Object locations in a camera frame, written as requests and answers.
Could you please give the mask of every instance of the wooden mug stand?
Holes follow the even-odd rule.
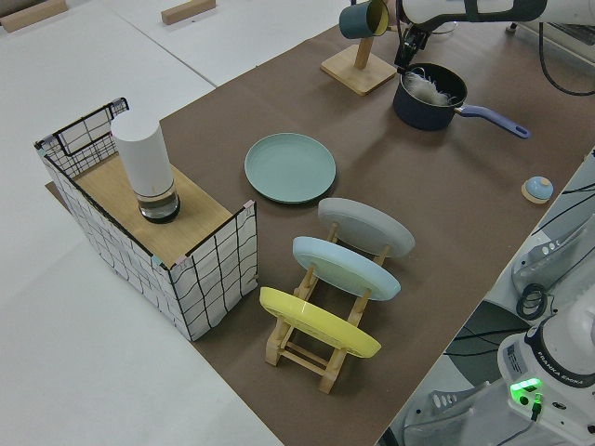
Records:
[[[334,223],[326,238],[328,242],[337,242],[337,228],[338,224]],[[374,262],[381,266],[384,263],[386,256],[389,254],[389,251],[390,246],[386,246],[380,255],[374,257]],[[306,275],[302,279],[301,283],[294,290],[294,296],[308,301],[317,282],[318,278],[314,275],[314,266],[312,266],[306,271]],[[359,325],[371,293],[372,292],[368,290],[363,296],[358,296],[355,299],[355,303],[353,304],[350,315],[347,318],[347,322],[349,322],[351,325],[356,327]],[[293,326],[285,322],[283,318],[277,318],[275,328],[267,340],[265,361],[276,366],[279,362],[279,359],[281,359],[283,356],[293,362],[298,363],[299,365],[321,376],[318,389],[328,394],[337,380],[338,374],[343,365],[343,361],[348,354],[347,350],[345,348],[335,348],[331,358],[327,361],[308,351],[307,349],[293,343],[290,340],[293,332]]]
[[[352,45],[325,60],[321,69],[358,95],[365,96],[397,73],[395,67],[371,54],[373,43],[374,37],[361,39],[359,45]]]

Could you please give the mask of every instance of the white table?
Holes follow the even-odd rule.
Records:
[[[213,85],[222,85],[332,26],[346,0],[218,0],[214,9],[165,25],[182,0],[101,0]]]
[[[117,97],[161,118],[213,89],[101,2],[69,6],[0,31],[0,443],[280,444],[45,188],[37,139]]]

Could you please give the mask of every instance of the pan handle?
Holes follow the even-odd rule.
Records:
[[[531,136],[531,132],[521,125],[518,125],[509,118],[502,116],[500,113],[480,107],[479,105],[463,105],[461,107],[455,107],[455,112],[466,118],[483,118],[488,120],[490,123],[496,124],[505,130],[508,130],[512,135],[519,138],[527,139]]]

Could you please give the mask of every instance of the brown table mat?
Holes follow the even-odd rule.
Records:
[[[522,183],[543,175],[558,193],[595,143],[593,98],[550,86],[535,38],[505,35],[505,26],[459,24],[433,37],[415,62],[458,72],[468,103],[528,127],[529,140],[457,116],[439,132],[408,127],[391,108],[397,79],[361,98],[319,69],[352,44],[337,28],[163,120],[173,165],[230,209],[257,199],[261,285],[291,293],[304,272],[291,254],[293,238],[326,235],[316,202],[273,203],[245,178],[246,152],[273,133],[321,141],[337,162],[326,196],[381,209],[416,237],[409,256],[384,265],[403,290],[389,302],[370,302],[360,325],[382,349],[370,360],[348,357],[330,395],[317,390],[318,375],[293,362],[281,359],[276,368],[264,362],[274,318],[259,305],[258,292],[194,343],[283,443],[374,444],[544,214],[546,207],[521,196]],[[372,51],[391,62],[395,45],[387,33]],[[573,63],[552,58],[549,65],[567,86],[592,87],[592,75]],[[352,304],[324,283],[311,301],[343,316]]]

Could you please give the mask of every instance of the light blue plate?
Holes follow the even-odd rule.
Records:
[[[336,174],[331,152],[297,133],[261,139],[245,156],[244,169],[254,189],[280,203],[313,200],[331,187]]]
[[[314,266],[314,275],[352,295],[371,290],[370,300],[390,300],[401,291],[392,274],[350,249],[326,240],[296,237],[294,258],[304,268]]]

